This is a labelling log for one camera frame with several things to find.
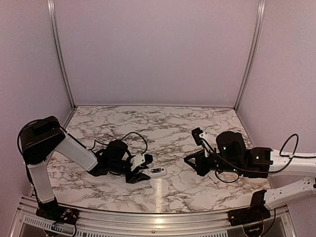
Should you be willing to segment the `white remote control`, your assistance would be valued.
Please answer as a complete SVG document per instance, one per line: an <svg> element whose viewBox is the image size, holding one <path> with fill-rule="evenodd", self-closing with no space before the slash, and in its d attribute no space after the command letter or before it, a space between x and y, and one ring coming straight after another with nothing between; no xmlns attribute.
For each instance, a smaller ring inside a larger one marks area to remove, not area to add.
<svg viewBox="0 0 316 237"><path fill-rule="evenodd" d="M166 168L164 167L157 167L157 168L150 168L148 170L148 175L151 178L159 178L167 175Z"/></svg>

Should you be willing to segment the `white battery cover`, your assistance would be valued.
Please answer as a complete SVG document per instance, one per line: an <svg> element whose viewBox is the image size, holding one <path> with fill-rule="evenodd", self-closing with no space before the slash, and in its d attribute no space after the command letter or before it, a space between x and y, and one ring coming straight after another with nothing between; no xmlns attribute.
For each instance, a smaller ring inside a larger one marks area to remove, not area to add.
<svg viewBox="0 0 316 237"><path fill-rule="evenodd" d="M214 184L218 184L220 181L212 174L207 176Z"/></svg>

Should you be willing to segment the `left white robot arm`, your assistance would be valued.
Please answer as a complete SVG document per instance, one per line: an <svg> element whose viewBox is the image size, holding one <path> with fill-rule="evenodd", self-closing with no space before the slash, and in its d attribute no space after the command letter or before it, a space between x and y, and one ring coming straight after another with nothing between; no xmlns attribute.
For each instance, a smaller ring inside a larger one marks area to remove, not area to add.
<svg viewBox="0 0 316 237"><path fill-rule="evenodd" d="M29 181L34 188L39 210L52 220L62 216L62 208L53 192L49 169L55 157L67 159L93 177L123 175L134 184L150 177L141 172L153 162L147 152L132 155L121 139L111 141L98 151L89 149L71 135L54 116L36 119L24 125L17 136Z"/></svg>

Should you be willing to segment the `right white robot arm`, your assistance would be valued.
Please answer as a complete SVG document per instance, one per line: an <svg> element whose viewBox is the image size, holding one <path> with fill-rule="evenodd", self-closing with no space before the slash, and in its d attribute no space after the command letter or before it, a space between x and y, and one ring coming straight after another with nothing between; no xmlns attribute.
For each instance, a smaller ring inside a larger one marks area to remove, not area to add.
<svg viewBox="0 0 316 237"><path fill-rule="evenodd" d="M202 150L188 155L184 162L199 176L214 171L235 173L238 177L269 178L273 176L296 175L302 179L292 184L269 190L260 190L252 195L251 204L244 216L255 221L264 209L273 210L290 201L316 194L316 157L311 154L296 155L267 147L247 149L239 132L225 131L216 137L217 146L209 144L208 135L199 128L192 136Z"/></svg>

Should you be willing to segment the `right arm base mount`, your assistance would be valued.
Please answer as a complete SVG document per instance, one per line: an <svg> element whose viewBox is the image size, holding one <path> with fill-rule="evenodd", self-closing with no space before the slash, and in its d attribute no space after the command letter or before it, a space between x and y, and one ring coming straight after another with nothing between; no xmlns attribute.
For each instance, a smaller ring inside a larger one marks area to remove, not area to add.
<svg viewBox="0 0 316 237"><path fill-rule="evenodd" d="M248 207L229 211L228 219L231 226L245 225L270 218L270 211L265 207L264 201L266 192L266 190L254 192Z"/></svg>

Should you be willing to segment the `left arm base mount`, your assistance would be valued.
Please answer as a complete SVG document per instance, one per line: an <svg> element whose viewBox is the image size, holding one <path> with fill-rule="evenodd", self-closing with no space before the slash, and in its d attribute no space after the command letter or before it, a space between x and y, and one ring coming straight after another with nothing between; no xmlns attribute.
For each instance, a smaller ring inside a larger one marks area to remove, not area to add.
<svg viewBox="0 0 316 237"><path fill-rule="evenodd" d="M75 208L60 206L57 202L40 203L36 215L56 223L74 225L77 223L79 210Z"/></svg>

